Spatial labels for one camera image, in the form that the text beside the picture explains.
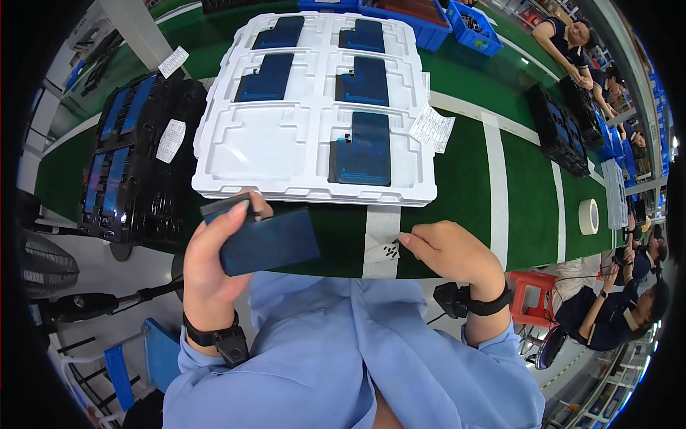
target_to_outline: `woman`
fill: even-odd
[[[532,36],[579,85],[593,89],[593,79],[583,56],[583,48],[590,49],[597,43],[588,21],[580,19],[565,25],[560,19],[550,17],[534,28]]]
[[[250,197],[255,211],[273,215],[260,195]],[[203,222],[188,243],[181,375],[165,394],[166,429],[541,427],[545,400],[499,299],[502,266],[467,230],[443,220],[398,237],[403,257],[470,283],[471,299],[503,305],[469,314],[460,341],[427,326],[414,280],[225,275],[219,252],[246,219],[243,203]],[[230,369],[191,336],[232,326],[233,301],[248,287],[243,323],[257,337],[250,359]]]
[[[624,290],[609,293],[619,272],[619,266],[612,263],[597,297],[592,288],[584,286],[555,313],[569,336],[591,350],[608,351],[643,337],[667,310],[670,292],[662,279],[638,296],[638,282],[632,275],[634,256],[629,244],[624,249]]]
[[[595,102],[598,103],[598,106],[600,106],[606,117],[612,119],[615,116],[618,116],[619,113],[610,106],[607,99],[610,97],[611,93],[615,97],[618,97],[621,93],[626,91],[626,84],[624,83],[624,79],[622,79],[619,69],[613,63],[605,68],[605,71],[589,67],[589,72],[593,79],[593,89],[591,92],[593,93]],[[617,129],[619,130],[622,141],[626,140],[627,133],[624,128],[624,123],[618,124]]]

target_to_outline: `masking tape roll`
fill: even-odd
[[[579,204],[579,228],[583,235],[593,235],[598,232],[600,216],[595,199],[584,200]]]

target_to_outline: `green workbench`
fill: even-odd
[[[163,4],[168,10],[174,0]],[[190,53],[185,63],[188,73],[195,79],[204,79],[218,74],[219,62],[230,47],[233,34],[249,19],[261,13],[295,11],[294,1],[209,16],[203,15],[201,8],[195,8],[159,23],[159,27],[172,48],[181,45]],[[538,137],[532,132],[535,126],[523,93],[533,84],[541,83],[559,99],[554,87],[556,79],[549,72],[559,78],[564,76],[563,69],[522,29],[491,10],[486,9],[485,13],[496,21],[496,32],[518,49],[506,43],[489,58],[448,36],[437,52],[419,50],[424,71],[431,72],[431,104],[442,115],[456,120],[445,153],[437,154],[434,159],[437,199],[420,209],[402,207],[400,231],[410,231],[418,223],[453,220],[483,243],[499,248],[501,253],[505,249],[506,254],[499,256],[507,270],[551,264],[610,249],[613,234],[607,225],[605,189],[602,180],[598,180],[602,176],[600,166],[596,165],[595,178],[579,179],[561,170],[556,181],[555,167],[535,144]],[[104,100],[117,86],[144,73],[147,69],[124,45],[118,49],[95,91],[86,97],[72,93],[63,104],[72,113],[78,113],[83,121],[101,111]],[[492,133],[487,140],[484,131],[487,125],[480,120],[484,114],[496,118],[499,141],[493,139]],[[70,138],[47,154],[38,170],[36,195],[46,208],[73,221],[94,138],[95,127]],[[169,253],[184,251],[201,221],[198,207],[208,202],[195,192],[192,195],[185,204],[184,240],[176,246],[151,244],[149,247]],[[582,235],[578,226],[578,204],[589,198],[597,201],[600,211],[596,235]],[[563,201],[564,216],[560,215],[558,201]],[[303,205],[272,202],[272,206],[278,213]],[[335,204],[309,204],[308,207],[322,258],[283,271],[361,277],[367,207]],[[436,275],[403,249],[397,277]]]

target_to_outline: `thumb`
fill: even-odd
[[[246,220],[248,204],[243,200],[231,207],[228,213],[216,217],[189,243],[194,258],[208,259],[216,257],[226,240],[236,233]]]
[[[412,252],[417,259],[424,261],[424,263],[434,259],[438,252],[426,241],[409,233],[400,233],[398,235],[398,241],[400,241],[407,250]]]

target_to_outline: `blue shirt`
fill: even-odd
[[[595,317],[588,339],[579,334],[591,306],[597,299],[595,292],[584,286],[576,295],[566,300],[555,313],[555,320],[560,323],[570,337],[595,351],[608,351],[629,341],[631,332],[638,329],[631,316],[638,300],[637,282],[629,281],[621,292],[607,294],[598,315]]]
[[[181,333],[165,428],[371,428],[372,380],[407,429],[541,426],[545,400],[512,323],[470,347],[464,328],[459,341],[426,325],[414,280],[259,272],[249,304],[257,337],[234,369]]]
[[[615,252],[620,258],[624,258],[624,247],[618,248]],[[641,283],[646,278],[650,269],[653,266],[652,259],[648,254],[648,246],[638,246],[635,249],[636,255],[634,257],[634,268],[631,270],[631,276],[636,281],[636,284]],[[615,279],[615,284],[619,286],[624,285],[624,276],[621,273]]]

